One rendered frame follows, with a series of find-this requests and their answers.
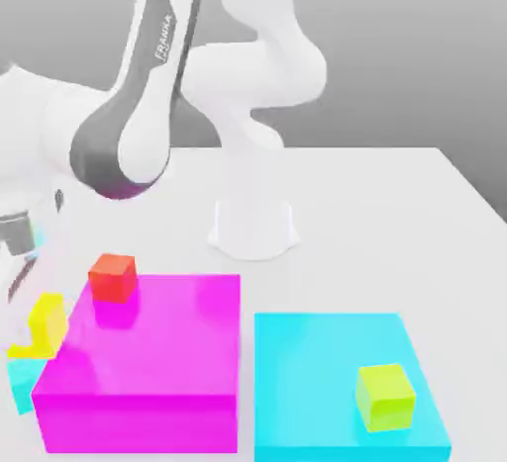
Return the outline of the small red cube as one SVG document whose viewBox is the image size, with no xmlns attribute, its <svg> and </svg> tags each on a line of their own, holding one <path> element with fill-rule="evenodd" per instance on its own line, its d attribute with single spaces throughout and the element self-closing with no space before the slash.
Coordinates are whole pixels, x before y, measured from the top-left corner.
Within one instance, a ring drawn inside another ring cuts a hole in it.
<svg viewBox="0 0 507 462">
<path fill-rule="evenodd" d="M 124 304 L 137 287 L 134 256 L 103 253 L 88 271 L 94 301 Z"/>
</svg>

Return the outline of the small yellow cube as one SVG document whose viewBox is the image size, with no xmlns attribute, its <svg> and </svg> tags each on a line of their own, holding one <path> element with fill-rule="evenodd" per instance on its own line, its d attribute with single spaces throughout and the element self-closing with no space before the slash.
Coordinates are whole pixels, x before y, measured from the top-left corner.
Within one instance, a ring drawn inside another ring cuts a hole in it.
<svg viewBox="0 0 507 462">
<path fill-rule="evenodd" d="M 13 343 L 7 350 L 9 358 L 53 359 L 68 331 L 63 294 L 42 293 L 28 316 L 30 345 Z"/>
</svg>

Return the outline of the small cyan cube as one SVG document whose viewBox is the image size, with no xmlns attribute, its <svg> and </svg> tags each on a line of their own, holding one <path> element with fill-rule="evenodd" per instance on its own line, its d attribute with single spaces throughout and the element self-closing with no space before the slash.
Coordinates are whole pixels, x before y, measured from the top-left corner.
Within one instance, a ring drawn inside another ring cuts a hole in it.
<svg viewBox="0 0 507 462">
<path fill-rule="evenodd" d="M 32 391 L 46 364 L 46 359 L 12 358 L 7 361 L 9 383 L 19 415 L 34 409 Z"/>
</svg>

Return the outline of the large cyan box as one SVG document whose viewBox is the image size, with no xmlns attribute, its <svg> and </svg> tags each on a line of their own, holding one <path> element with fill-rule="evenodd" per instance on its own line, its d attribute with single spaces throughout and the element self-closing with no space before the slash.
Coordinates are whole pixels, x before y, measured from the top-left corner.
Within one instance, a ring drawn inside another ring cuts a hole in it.
<svg viewBox="0 0 507 462">
<path fill-rule="evenodd" d="M 370 433 L 361 367 L 398 364 L 415 392 L 408 429 Z M 450 462 L 452 444 L 397 314 L 254 316 L 254 462 Z"/>
</svg>

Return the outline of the small lime green cube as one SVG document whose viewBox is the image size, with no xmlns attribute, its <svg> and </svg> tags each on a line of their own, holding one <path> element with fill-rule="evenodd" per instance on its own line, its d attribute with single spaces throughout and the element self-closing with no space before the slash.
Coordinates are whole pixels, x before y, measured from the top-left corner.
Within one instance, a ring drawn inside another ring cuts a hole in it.
<svg viewBox="0 0 507 462">
<path fill-rule="evenodd" d="M 359 367 L 355 401 L 369 433 L 409 429 L 416 393 L 399 363 Z"/>
</svg>

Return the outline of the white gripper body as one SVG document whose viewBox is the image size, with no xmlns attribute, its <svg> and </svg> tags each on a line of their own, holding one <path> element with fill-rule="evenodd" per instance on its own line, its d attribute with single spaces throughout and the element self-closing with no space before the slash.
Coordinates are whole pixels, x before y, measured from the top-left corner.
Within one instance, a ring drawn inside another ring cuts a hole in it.
<svg viewBox="0 0 507 462">
<path fill-rule="evenodd" d="M 41 251 L 13 256 L 0 249 L 0 325 L 14 325 L 42 293 L 65 297 L 58 279 L 61 256 Z"/>
</svg>

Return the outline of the large magenta box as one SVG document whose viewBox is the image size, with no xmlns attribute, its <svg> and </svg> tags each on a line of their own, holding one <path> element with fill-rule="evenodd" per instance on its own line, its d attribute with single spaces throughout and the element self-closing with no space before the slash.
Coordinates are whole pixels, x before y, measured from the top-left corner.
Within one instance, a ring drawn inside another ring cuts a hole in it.
<svg viewBox="0 0 507 462">
<path fill-rule="evenodd" d="M 143 275 L 124 304 L 84 289 L 32 398 L 49 453 L 234 453 L 241 279 Z"/>
</svg>

